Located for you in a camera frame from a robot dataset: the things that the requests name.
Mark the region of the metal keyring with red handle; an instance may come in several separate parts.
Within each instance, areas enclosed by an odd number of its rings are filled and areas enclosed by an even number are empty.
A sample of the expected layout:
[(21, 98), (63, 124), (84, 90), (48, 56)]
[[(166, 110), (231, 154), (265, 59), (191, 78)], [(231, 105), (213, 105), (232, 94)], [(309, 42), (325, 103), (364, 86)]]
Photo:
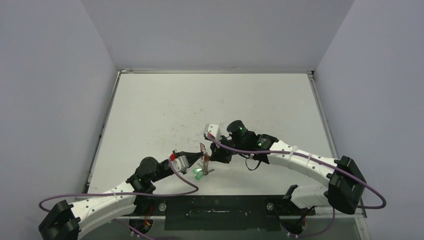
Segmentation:
[(203, 143), (200, 143), (199, 146), (203, 156), (200, 158), (200, 163), (198, 165), (202, 168), (202, 172), (206, 176), (213, 172), (214, 169), (209, 168), (210, 155), (208, 154), (206, 146)]

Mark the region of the key with red tag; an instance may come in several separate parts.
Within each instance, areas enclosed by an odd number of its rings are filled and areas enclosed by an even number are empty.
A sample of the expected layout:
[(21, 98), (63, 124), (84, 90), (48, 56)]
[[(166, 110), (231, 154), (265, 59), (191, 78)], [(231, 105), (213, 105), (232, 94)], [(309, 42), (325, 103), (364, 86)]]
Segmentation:
[(202, 163), (207, 164), (210, 161), (210, 156), (208, 154), (204, 155), (202, 158)]

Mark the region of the key with green tag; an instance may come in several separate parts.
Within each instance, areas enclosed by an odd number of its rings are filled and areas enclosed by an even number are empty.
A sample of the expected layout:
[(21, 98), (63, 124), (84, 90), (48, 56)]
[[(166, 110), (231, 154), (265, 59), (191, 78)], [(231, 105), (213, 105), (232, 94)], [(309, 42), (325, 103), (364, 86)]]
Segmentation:
[(199, 181), (202, 177), (203, 177), (203, 173), (202, 173), (202, 172), (199, 172), (199, 173), (195, 176), (195, 179), (196, 179), (197, 181)]
[(202, 168), (194, 168), (193, 170), (192, 170), (192, 172), (194, 173), (194, 174), (198, 174), (199, 172), (202, 172), (203, 171), (203, 169)]

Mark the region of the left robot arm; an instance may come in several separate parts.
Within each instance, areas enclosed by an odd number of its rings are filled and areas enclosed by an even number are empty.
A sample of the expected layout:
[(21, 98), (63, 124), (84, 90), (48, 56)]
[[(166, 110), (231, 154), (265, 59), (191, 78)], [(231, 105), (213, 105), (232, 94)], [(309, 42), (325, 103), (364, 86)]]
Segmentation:
[(88, 193), (85, 200), (56, 203), (38, 226), (44, 240), (79, 240), (96, 228), (121, 216), (144, 215), (152, 209), (154, 183), (186, 173), (205, 152), (173, 151), (159, 162), (152, 156), (141, 160), (125, 181), (104, 193)]

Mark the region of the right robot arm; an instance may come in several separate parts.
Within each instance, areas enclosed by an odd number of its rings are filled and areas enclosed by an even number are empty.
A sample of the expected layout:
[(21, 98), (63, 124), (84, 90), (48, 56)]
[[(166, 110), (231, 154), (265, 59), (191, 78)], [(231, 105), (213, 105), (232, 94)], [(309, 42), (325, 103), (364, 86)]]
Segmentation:
[(286, 213), (294, 215), (301, 209), (327, 206), (347, 215), (356, 212), (366, 180), (350, 157), (336, 159), (303, 151), (274, 136), (250, 131), (241, 120), (230, 123), (227, 131), (229, 135), (224, 136), (218, 125), (205, 126), (203, 136), (211, 141), (212, 161), (228, 164), (234, 155), (243, 155), (260, 163), (287, 168), (317, 182), (310, 186), (291, 185), (282, 201)]

